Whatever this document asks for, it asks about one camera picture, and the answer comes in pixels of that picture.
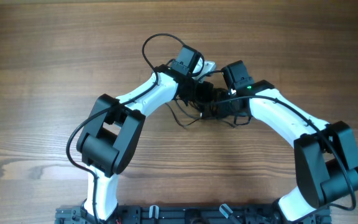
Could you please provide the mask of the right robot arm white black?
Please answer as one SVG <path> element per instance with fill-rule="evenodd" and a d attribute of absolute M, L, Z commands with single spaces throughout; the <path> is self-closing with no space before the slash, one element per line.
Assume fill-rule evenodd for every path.
<path fill-rule="evenodd" d="M 241 60 L 221 72 L 228 93 L 218 104 L 265 123 L 294 149 L 296 187 L 276 202 L 282 221 L 297 223 L 330 207 L 355 209 L 358 147 L 350 126 L 315 118 L 268 81 L 255 82 Z"/>

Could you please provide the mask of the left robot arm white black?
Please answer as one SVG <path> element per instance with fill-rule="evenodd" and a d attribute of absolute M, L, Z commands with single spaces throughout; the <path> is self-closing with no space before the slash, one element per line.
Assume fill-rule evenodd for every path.
<path fill-rule="evenodd" d="M 180 96 L 199 96 L 198 84 L 216 68 L 185 45 L 169 64 L 155 67 L 135 90 L 113 98 L 101 95 L 89 117 L 73 132 L 81 169 L 88 172 L 88 197 L 80 206 L 84 223 L 111 223 L 117 215 L 119 175 L 134 156 L 145 119 L 160 106 Z"/>

